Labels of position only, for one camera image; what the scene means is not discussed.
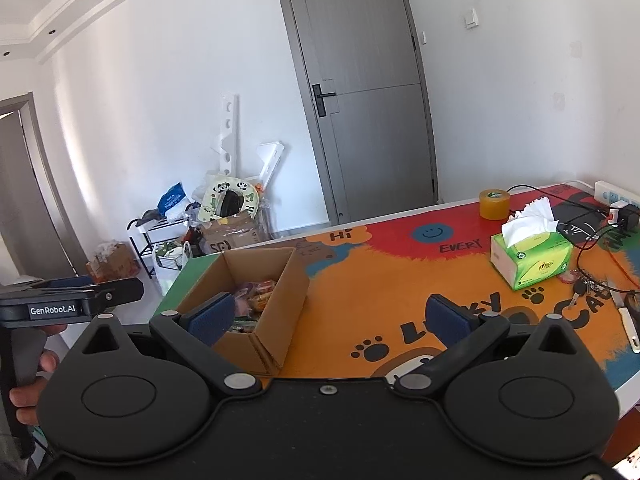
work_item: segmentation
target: door frame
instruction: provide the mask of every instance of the door frame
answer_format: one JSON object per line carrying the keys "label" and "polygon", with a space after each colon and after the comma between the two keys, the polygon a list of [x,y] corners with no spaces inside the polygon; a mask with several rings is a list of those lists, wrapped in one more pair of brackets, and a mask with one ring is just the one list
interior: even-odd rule
{"label": "door frame", "polygon": [[[53,173],[51,172],[51,167],[44,149],[44,143],[42,142],[42,135],[40,134],[38,118],[36,117],[33,92],[11,99],[1,100],[0,116],[11,112],[18,112],[19,114],[24,138],[26,140],[27,152],[31,159],[36,182],[40,188],[40,193],[42,194],[44,205],[49,212],[53,227],[60,239],[62,250],[65,252],[66,258],[69,260],[76,274],[85,274],[84,269],[88,259],[66,214],[58,188],[53,179]],[[20,268],[22,266],[22,264],[20,264],[20,258],[17,254],[12,254],[12,250],[8,246],[7,250],[14,259],[14,264],[18,272],[24,274],[25,270]]]}
{"label": "door frame", "polygon": [[[418,66],[418,76],[420,77],[420,88],[422,89],[422,102],[424,104],[424,115],[427,120],[427,141],[429,143],[429,154],[431,159],[431,181],[433,182],[433,200],[437,203],[439,200],[438,192],[438,170],[436,166],[436,151],[435,142],[433,140],[433,124],[431,123],[431,111],[429,107],[429,96],[427,90],[427,81],[424,76],[424,65],[422,63],[422,53],[420,51],[420,44],[418,42],[418,33],[415,28],[414,15],[411,12],[411,5],[409,0],[404,1],[404,10],[406,11],[407,19],[409,21],[409,28],[411,35],[414,37],[416,49],[415,60]],[[287,35],[289,37],[289,46],[291,48],[291,55],[293,57],[293,65],[296,70],[296,78],[298,80],[298,87],[300,88],[300,96],[302,97],[302,106],[305,111],[306,124],[309,127],[309,133],[311,135],[311,145],[314,149],[314,155],[316,156],[316,165],[318,166],[318,174],[320,176],[320,185],[322,187],[322,195],[324,196],[324,204],[326,205],[326,211],[329,216],[329,221],[332,225],[338,225],[338,210],[335,205],[334,192],[331,186],[331,178],[329,177],[329,169],[324,156],[324,146],[322,145],[322,138],[320,136],[320,126],[318,125],[318,118],[316,117],[316,110],[313,104],[313,96],[311,94],[310,81],[306,76],[306,67],[304,56],[302,53],[302,44],[298,37],[298,29],[296,27],[296,20],[293,14],[293,4],[291,0],[280,0],[280,6],[282,7],[282,13],[284,16],[284,23],[287,29]]]}

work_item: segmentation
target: gray door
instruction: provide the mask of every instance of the gray door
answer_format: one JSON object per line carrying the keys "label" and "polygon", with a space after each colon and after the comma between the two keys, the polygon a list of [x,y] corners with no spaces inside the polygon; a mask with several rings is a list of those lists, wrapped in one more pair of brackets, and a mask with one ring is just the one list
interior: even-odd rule
{"label": "gray door", "polygon": [[0,119],[0,235],[21,274],[75,275],[40,193],[18,112]]}
{"label": "gray door", "polygon": [[428,122],[404,0],[290,1],[338,222],[433,205]]}

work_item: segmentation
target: tissue box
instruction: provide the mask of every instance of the tissue box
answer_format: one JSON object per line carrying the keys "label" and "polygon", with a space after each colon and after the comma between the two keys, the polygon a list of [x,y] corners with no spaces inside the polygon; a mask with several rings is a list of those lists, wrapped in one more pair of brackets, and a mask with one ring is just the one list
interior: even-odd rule
{"label": "tissue box", "polygon": [[564,272],[573,248],[558,232],[535,235],[509,248],[499,234],[491,238],[491,263],[513,290],[520,290]]}

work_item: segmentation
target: human hand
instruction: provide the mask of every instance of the human hand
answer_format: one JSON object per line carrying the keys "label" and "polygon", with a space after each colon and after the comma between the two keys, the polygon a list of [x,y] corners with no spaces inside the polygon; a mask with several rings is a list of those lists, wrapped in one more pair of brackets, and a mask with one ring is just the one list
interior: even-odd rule
{"label": "human hand", "polygon": [[[66,325],[52,325],[44,326],[42,330],[47,336],[59,334],[66,329]],[[53,372],[58,368],[60,359],[55,352],[51,350],[45,350],[40,356],[40,368],[44,372]],[[33,384],[28,386],[20,386],[13,388],[9,392],[9,399],[18,408],[16,412],[16,418],[18,422],[26,424],[28,426],[37,426],[38,417],[36,416],[36,405],[40,399],[40,394],[47,385],[47,380],[44,377],[36,377]]]}

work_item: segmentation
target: light switch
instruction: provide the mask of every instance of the light switch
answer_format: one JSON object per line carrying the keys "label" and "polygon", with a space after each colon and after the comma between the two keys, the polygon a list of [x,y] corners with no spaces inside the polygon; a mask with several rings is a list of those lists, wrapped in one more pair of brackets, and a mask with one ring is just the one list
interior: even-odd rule
{"label": "light switch", "polygon": [[466,28],[474,28],[480,25],[480,23],[478,22],[478,14],[476,13],[475,9],[469,9],[465,13],[465,25]]}

